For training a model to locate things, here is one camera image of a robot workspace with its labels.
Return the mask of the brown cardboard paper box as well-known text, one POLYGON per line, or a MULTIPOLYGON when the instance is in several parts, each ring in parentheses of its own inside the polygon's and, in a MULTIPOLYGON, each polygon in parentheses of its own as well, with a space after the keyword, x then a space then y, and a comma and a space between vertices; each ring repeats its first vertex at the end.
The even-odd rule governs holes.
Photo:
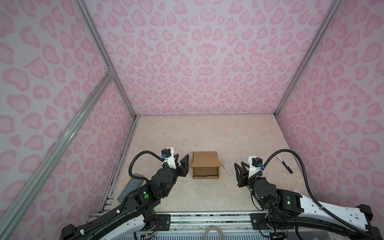
POLYGON ((225 166, 214 151, 193 152, 192 171, 194 180, 217 180, 220 177, 220 168, 225 166))

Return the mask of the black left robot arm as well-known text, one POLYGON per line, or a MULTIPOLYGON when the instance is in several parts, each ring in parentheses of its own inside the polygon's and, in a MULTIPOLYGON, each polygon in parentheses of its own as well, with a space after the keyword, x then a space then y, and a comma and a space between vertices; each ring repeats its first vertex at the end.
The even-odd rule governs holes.
POLYGON ((186 177, 189 172, 189 155, 179 159, 171 149, 163 149, 161 156, 151 151, 137 154, 129 166, 133 180, 143 180, 145 184, 129 192, 122 203, 94 221, 78 227, 69 224, 61 230, 61 240, 102 240, 119 239, 125 234, 141 230, 150 231, 158 226, 154 210, 161 200, 169 195, 178 177, 186 177), (161 161, 159 169, 151 179, 133 174, 133 166, 142 155, 149 154, 161 161))

